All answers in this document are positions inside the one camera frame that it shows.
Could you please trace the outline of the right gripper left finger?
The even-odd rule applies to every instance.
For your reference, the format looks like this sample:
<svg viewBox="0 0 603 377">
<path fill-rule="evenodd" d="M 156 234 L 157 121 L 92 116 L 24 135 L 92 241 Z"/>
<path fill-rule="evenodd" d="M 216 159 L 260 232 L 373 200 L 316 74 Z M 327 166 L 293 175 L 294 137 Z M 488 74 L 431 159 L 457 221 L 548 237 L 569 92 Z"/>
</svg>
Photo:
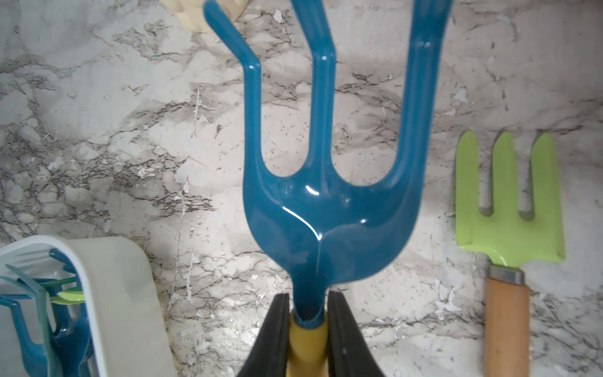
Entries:
<svg viewBox="0 0 603 377">
<path fill-rule="evenodd" d="M 275 295 L 238 377 L 285 377 L 289 349 L 289 294 Z"/>
</svg>

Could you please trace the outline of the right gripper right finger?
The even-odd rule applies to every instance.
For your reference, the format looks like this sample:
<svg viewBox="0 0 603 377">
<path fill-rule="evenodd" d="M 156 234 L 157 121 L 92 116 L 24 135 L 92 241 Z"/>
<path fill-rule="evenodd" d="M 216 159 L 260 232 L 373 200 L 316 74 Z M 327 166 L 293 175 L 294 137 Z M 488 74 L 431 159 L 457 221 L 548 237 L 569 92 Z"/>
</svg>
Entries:
<svg viewBox="0 0 603 377">
<path fill-rule="evenodd" d="M 327 315 L 328 375 L 383 377 L 342 292 L 329 291 Z"/>
</svg>

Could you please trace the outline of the dark blue rake yellow handle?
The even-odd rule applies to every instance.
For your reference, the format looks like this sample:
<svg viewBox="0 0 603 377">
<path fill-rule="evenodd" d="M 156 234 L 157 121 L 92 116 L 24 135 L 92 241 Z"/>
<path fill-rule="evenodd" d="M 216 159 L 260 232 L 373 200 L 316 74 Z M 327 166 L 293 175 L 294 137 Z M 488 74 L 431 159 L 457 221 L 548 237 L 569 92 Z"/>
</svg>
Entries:
<svg viewBox="0 0 603 377">
<path fill-rule="evenodd" d="M 204 4 L 207 23 L 239 60 L 244 82 L 243 205 L 258 246 L 287 271 L 282 342 L 273 355 L 289 376 L 319 376 L 351 358 L 334 341 L 329 287 L 383 270 L 405 247 L 419 214 L 449 1 L 413 6 L 405 95 L 394 164 L 379 182 L 356 186 L 334 168 L 331 134 L 336 51 L 320 1 L 293 4 L 312 55 L 309 151 L 301 169 L 272 174 L 262 158 L 259 59 L 221 6 Z"/>
</svg>

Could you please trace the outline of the white storage box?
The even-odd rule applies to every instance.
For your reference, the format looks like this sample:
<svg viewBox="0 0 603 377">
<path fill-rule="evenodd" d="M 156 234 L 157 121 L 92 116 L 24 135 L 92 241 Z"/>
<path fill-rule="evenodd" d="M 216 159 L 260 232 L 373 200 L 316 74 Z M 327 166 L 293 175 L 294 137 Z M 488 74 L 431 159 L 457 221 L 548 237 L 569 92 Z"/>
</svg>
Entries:
<svg viewBox="0 0 603 377">
<path fill-rule="evenodd" d="M 83 285 L 94 356 L 100 376 L 176 376 L 149 260 L 123 237 L 66 240 L 38 235 L 1 249 L 1 274 L 14 265 L 31 277 L 63 279 L 57 249 Z"/>
</svg>

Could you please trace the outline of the green fork wooden handle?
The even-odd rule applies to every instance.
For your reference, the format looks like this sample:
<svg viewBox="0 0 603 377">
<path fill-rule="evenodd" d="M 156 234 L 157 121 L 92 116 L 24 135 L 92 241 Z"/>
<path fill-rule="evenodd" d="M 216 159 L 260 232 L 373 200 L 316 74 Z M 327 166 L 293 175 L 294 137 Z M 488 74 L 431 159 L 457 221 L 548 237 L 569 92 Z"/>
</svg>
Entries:
<svg viewBox="0 0 603 377">
<path fill-rule="evenodd" d="M 491 265 L 485 290 L 486 376 L 530 373 L 530 289 L 521 267 L 535 260 L 565 260 L 562 198 L 554 138 L 542 134 L 530 160 L 534 216 L 521 217 L 513 136 L 503 132 L 492 151 L 491 215 L 479 206 L 479 155 L 472 131 L 461 136 L 455 156 L 455 235 L 464 251 L 486 254 Z"/>
</svg>

